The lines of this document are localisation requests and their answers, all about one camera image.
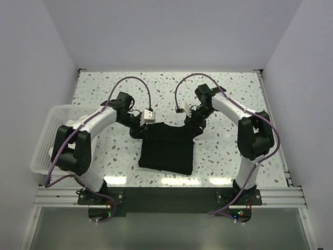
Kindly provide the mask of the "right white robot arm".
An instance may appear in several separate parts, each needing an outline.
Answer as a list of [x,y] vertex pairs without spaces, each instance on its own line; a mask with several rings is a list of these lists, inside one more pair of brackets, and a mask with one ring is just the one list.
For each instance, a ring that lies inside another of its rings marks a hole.
[[275,145],[270,117],[265,111],[255,112],[232,100],[220,86],[211,89],[203,84],[196,88],[195,94],[200,101],[198,107],[192,108],[186,102],[181,104],[181,110],[186,114],[186,125],[202,133],[208,117],[218,111],[237,126],[241,162],[227,202],[242,205],[257,189],[259,164]]

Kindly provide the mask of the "black t shirt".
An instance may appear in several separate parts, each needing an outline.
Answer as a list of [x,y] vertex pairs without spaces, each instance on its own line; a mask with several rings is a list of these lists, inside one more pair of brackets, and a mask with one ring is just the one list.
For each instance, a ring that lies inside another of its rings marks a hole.
[[130,136],[142,141],[141,168],[186,176],[193,171],[194,138],[201,134],[203,129],[190,123],[173,127],[159,122],[130,129]]

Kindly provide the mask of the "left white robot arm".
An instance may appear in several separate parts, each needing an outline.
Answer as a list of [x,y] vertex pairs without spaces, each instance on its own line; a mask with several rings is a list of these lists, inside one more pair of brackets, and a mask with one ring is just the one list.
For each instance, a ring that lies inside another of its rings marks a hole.
[[83,187],[79,195],[95,204],[113,206],[115,201],[108,193],[106,181],[91,169],[92,140],[115,122],[128,127],[132,138],[142,138],[146,125],[141,114],[130,113],[134,103],[133,97],[121,92],[116,99],[103,102],[85,120],[73,126],[62,125],[57,130],[49,170],[58,167],[67,172],[68,177],[75,178]]

